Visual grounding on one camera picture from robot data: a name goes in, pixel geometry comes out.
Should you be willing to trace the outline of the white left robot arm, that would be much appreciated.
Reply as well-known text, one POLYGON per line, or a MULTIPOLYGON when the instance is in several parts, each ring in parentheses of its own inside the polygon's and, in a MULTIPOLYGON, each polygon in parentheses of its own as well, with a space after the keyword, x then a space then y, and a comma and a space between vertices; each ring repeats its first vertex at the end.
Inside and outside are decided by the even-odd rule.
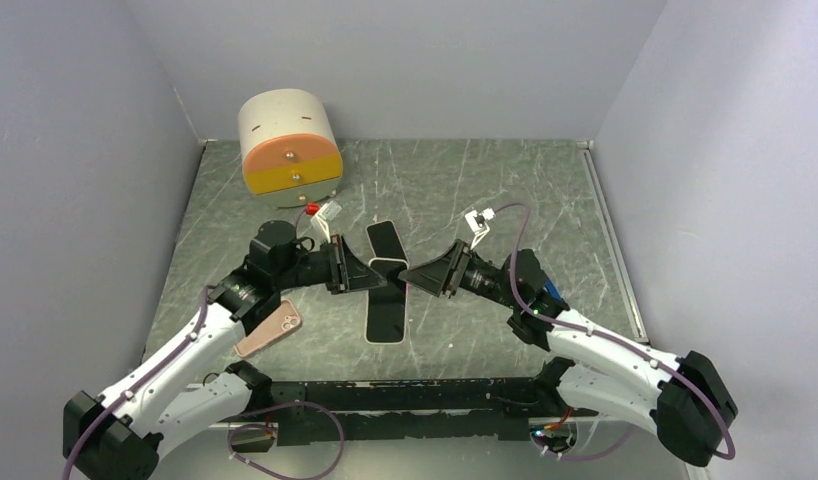
POLYGON ((101 393, 80 391, 66 403, 63 478, 79 471, 89 479, 147 479, 164 456, 209 425, 283 409, 272 379, 245 360, 203 387, 187 387, 265 322, 275 320, 282 334, 294 331, 291 316, 279 312, 284 292, 323 285, 339 295, 386 283, 340 234, 317 244, 299 238, 287 221, 262 224, 242 264, 203 287, 198 311, 167 343, 101 393))

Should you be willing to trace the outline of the pink phone case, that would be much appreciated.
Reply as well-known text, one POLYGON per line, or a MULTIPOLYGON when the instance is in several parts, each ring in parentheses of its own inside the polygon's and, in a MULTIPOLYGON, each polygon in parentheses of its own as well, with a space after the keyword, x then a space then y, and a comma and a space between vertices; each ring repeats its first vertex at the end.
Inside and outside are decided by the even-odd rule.
POLYGON ((240 358, 248 358, 300 330, 303 319, 295 305, 287 299, 251 333, 234 346, 240 358))

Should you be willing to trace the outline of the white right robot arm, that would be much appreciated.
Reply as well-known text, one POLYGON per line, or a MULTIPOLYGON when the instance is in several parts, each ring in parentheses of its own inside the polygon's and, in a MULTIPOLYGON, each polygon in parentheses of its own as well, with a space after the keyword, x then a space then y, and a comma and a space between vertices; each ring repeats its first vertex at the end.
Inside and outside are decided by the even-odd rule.
POLYGON ((659 351, 589 320, 549 291, 532 250, 495 266, 457 240, 445 254, 398 277, 436 297, 467 291, 511 308, 512 332, 552 356, 534 379, 535 402, 544 413, 572 408, 607 414, 653 434, 697 467, 707 466, 727 443, 738 407, 707 356, 659 351))

